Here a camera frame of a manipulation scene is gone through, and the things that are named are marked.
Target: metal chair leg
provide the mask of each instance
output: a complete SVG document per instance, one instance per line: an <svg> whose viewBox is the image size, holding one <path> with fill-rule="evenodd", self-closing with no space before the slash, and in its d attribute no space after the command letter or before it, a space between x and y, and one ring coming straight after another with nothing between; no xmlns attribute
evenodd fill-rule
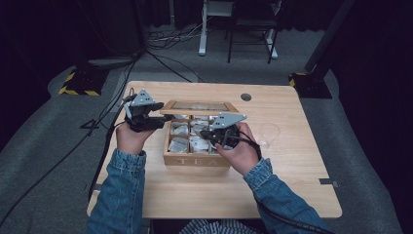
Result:
<svg viewBox="0 0 413 234"><path fill-rule="evenodd" d="M273 44L271 45L271 50L270 50L270 56L268 57L268 64L270 64L272 56L273 56L273 50L276 47L276 39L277 39L277 35L278 35L279 31L274 29L274 38L273 38Z"/></svg>
<svg viewBox="0 0 413 234"><path fill-rule="evenodd" d="M228 60L227 60L228 63L230 63L230 61L231 61L231 51L232 51L232 46L233 46L233 38L234 38L234 27L231 27L231 32L230 32L230 49L228 50Z"/></svg>

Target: denim cuff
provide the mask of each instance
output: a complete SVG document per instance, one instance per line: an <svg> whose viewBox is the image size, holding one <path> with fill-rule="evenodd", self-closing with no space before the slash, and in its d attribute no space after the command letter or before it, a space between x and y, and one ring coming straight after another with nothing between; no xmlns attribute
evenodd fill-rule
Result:
<svg viewBox="0 0 413 234"><path fill-rule="evenodd" d="M244 175L244 180L249 188L254 191L267 181L272 174L273 167L271 166L270 159L261 159L251 171Z"/></svg>
<svg viewBox="0 0 413 234"><path fill-rule="evenodd" d="M115 168L129 172L141 171L145 169L146 152L143 151L143 156L138 156L125 153L118 148L115 148L109 164Z"/></svg>

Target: black stand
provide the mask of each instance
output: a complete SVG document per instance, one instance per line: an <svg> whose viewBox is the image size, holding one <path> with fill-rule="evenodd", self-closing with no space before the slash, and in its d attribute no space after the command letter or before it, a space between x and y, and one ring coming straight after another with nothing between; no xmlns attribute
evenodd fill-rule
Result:
<svg viewBox="0 0 413 234"><path fill-rule="evenodd" d="M61 30L63 45L72 57L76 68L67 77L59 94L100 96L103 84L109 70L93 67L82 50L79 32L73 23L72 16L68 13L66 2L54 2L56 20Z"/></svg>
<svg viewBox="0 0 413 234"><path fill-rule="evenodd" d="M332 99L323 79L317 79L314 73L292 73L288 76L289 85L294 87L301 98Z"/></svg>

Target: wire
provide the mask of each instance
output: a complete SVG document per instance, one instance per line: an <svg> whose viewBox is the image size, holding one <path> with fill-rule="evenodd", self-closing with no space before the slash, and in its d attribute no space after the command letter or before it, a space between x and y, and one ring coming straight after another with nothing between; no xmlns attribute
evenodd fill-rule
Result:
<svg viewBox="0 0 413 234"><path fill-rule="evenodd" d="M94 33L96 34L97 38L99 39L99 41L102 43L103 46L106 47L106 49L108 49L110 52L114 53L115 55L118 56L128 56L128 57L133 57L135 54L123 54L120 53L114 49L112 49L109 45L107 45L107 43L102 39L102 37L100 36L100 34L97 32L96 27L94 26L94 23L92 22L91 18L89 17L88 13L86 12L85 8L83 7L83 5L79 2L79 0L76 0L76 3L79 5L80 9L82 10L83 15L85 16L85 18L87 19L88 23L91 25L92 29L94 30Z"/></svg>
<svg viewBox="0 0 413 234"><path fill-rule="evenodd" d="M269 214L270 216L272 216L272 217L274 217L274 218L276 218L276 219L278 219L278 220L280 220L280 221L282 221L286 224L289 224L291 226L295 226L295 227L298 227L298 228L301 228L301 229L313 231L315 233L333 234L333 232L322 229L320 227L316 227L314 225L310 225L310 224L306 224L306 223L297 222L297 221L291 220L289 218L283 217L279 214L276 214L276 213L272 212L270 209L265 207L264 204L258 202L256 199L255 199L255 202L257 203L258 207L263 209L267 214Z"/></svg>
<svg viewBox="0 0 413 234"><path fill-rule="evenodd" d="M251 137L249 137L247 134L245 134L245 133L243 133L243 132L241 132L241 131L239 131L239 133L240 133L240 134L243 134L243 135L246 136L247 138L238 137L238 136L229 136L230 132L226 132L225 138L234 138L234 139L237 139L237 140L241 140L241 141L247 142L249 145L251 145L251 146L257 151L258 161L261 160L262 156L261 156L260 145L259 145L258 143L256 143L255 141L253 141L253 140L251 139ZM292 219L283 217L283 216L281 216L281 215L279 215L279 214L276 214L276 213L272 212L270 209L268 209L267 207L265 207L264 204L258 202L256 199L255 199L255 202L257 203L258 207L260 207L261 209L263 209L263 210L264 210L266 213L268 213L270 216L272 216L272 217L274 217L274 218L276 218L276 219L278 219L278 220L280 220L280 221L282 221L282 222L284 222L284 223L286 223L286 224L289 224L289 225L292 225L292 226L295 226L295 227L298 227L298 228L301 228L301 229L310 230L310 231L313 231L313 232L315 232L315 233L332 234L332 232L327 231L327 230L325 230L325 229L322 229L322 228L319 228L319 227L316 227L316 226L313 226L313 225L310 225L310 224L297 222L297 221L294 221L294 220L292 220Z"/></svg>
<svg viewBox="0 0 413 234"><path fill-rule="evenodd" d="M137 52L136 56L131 57L130 59L126 60L126 61L119 61L119 62L113 62L113 63L108 63L108 64L96 64L96 63L91 63L91 61L89 60L89 63L98 70L111 70L111 69L116 69L119 67L123 67L123 66L129 66L131 65L135 59L140 58L140 56L143 54L144 50L139 50Z"/></svg>
<svg viewBox="0 0 413 234"><path fill-rule="evenodd" d="M188 82L190 82L190 83L193 83L191 80L189 80L188 78L186 78L185 76L183 76L183 75L181 75L181 74L179 74L178 72L176 72L175 70L173 70L172 68L170 68L168 65L166 65L163 61L161 61L157 56L155 56L154 54L152 54L151 52L149 52L149 51L146 51L149 55L151 55L154 59L156 59L158 62L160 62L164 67L166 67L168 70L170 70L171 72L173 72L173 73L175 73L177 76L179 76L179 77L181 77L182 79L184 79L184 80L186 80L186 81L188 81Z"/></svg>
<svg viewBox="0 0 413 234"><path fill-rule="evenodd" d="M185 35L182 35L183 34L183 29L182 29L182 30L180 30L180 32L177 35L173 35L173 33L176 31L175 30L168 37L163 37L163 36L161 38L155 37L155 39L152 39L152 40L149 40L149 41L150 42L165 41L164 45L163 46L148 45L148 48L153 49L153 50L169 49L169 48L175 46L179 42L186 42L186 41L189 41L189 40L193 39L194 37L201 36L201 34L197 34L197 35L193 35L193 36L191 36L191 34L194 33L197 29L199 29L202 25L203 24L200 23L196 27L194 27L193 29L189 29L189 32L186 33Z"/></svg>
<svg viewBox="0 0 413 234"><path fill-rule="evenodd" d="M121 124L125 124L125 121L122 121L121 123L117 124L114 126L114 128L116 129L118 126L120 126Z"/></svg>
<svg viewBox="0 0 413 234"><path fill-rule="evenodd" d="M103 114L104 110L105 110L106 108L108 108L109 104L112 103L113 101L116 101L117 99L119 99L119 97L120 97L120 94L119 94L119 93L123 90L123 88L125 88L126 82L128 82L129 74L128 74L128 78L127 78L127 77L126 77L126 72L127 72L128 68L129 68L129 66L130 66L130 65L128 65L128 66L125 68L125 70L124 70L124 83L122 84L121 89L118 90L118 92L116 93L116 95L115 95L113 98L111 98L110 101L108 102L108 104L106 104L106 106L102 109L102 111L101 111L100 114L99 114L99 119L102 118L102 114ZM100 125L103 126L103 128L105 128L106 130L109 130L109 129L110 129L110 127L106 127L106 126L103 124L103 122L100 122Z"/></svg>
<svg viewBox="0 0 413 234"><path fill-rule="evenodd" d="M131 74L131 69L132 69L132 68L134 67L134 65L136 64L136 61L137 61L137 59L133 62L132 66L131 66L131 68L130 68L130 70L129 70L129 72L128 72L128 75L125 76L125 81L124 81L124 83L122 84L122 86L121 86L121 88L120 88L120 91L122 91L122 90L126 87L128 78L129 78L129 76L130 76L130 74ZM121 93L122 93L122 92L120 92L120 91L118 91L118 98L120 97L120 95L121 95ZM106 112L104 112L104 109L106 109L106 108L110 105L111 102L112 102L112 101L110 101L110 102L103 108L102 112L100 112L100 114L99 114L99 119L98 119L98 120L94 123L94 125L88 130L88 132L79 140L79 142L76 143L76 145L75 145L73 148L71 148L68 153L66 153L57 163L55 163L55 164L54 164L48 171L46 171L39 179L37 179L36 182L34 182L34 183L13 203L13 205L9 208L9 210L6 212L6 214L5 214L4 217L2 218L2 220L1 220L1 222L0 222L0 228L3 226L4 222L5 222L6 219L9 217L9 215L12 213L12 211L15 209L15 207L21 202L21 200L23 200L24 197L27 196L27 194L28 194L31 190L33 190L33 188L35 188L46 176L48 176L48 175L49 175L52 171L54 171L55 168L57 168L67 157L69 157L69 156L73 153L73 151L75 151L76 148L79 147L79 145L88 137L88 135L92 133L92 131L96 128L96 126L97 126L97 125L106 117L106 115L110 112L110 109L113 108L113 106L116 104L116 101L114 101L113 104L111 105L111 107L108 108L108 109L106 110Z"/></svg>
<svg viewBox="0 0 413 234"><path fill-rule="evenodd" d="M159 55L154 55L154 54L151 54L151 53L149 53L149 52L148 52L148 54L150 54L151 56L154 56L154 57L162 58L162 59L169 59L169 60L172 60L172 61L174 61L174 62L177 62L177 63L181 64L183 67L185 67L185 68L187 68L188 70L190 70L201 82L205 83L205 81L204 81L197 73L195 73L195 71L194 71L193 69L191 69L189 66L183 64L182 62L180 62L180 61L178 61L178 60L175 60L175 59L173 59L173 58L168 58L168 57L163 57L163 56L159 56Z"/></svg>

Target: chair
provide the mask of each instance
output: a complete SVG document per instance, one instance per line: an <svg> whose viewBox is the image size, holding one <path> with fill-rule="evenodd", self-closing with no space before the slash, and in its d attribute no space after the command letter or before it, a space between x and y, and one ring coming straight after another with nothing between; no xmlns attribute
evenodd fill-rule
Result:
<svg viewBox="0 0 413 234"><path fill-rule="evenodd" d="M278 27L277 27L277 15L278 13L273 8L275 4L271 4L271 0L235 0L232 7L232 14L230 18L230 45L228 51L228 63L231 61L231 52L234 44L242 45L263 45L264 43L235 43L234 31L235 30L254 30L265 31L262 36L262 41L265 41L265 37L271 29L274 30L273 43L271 45L270 55L268 57L268 63L272 58L274 46L276 44Z"/></svg>

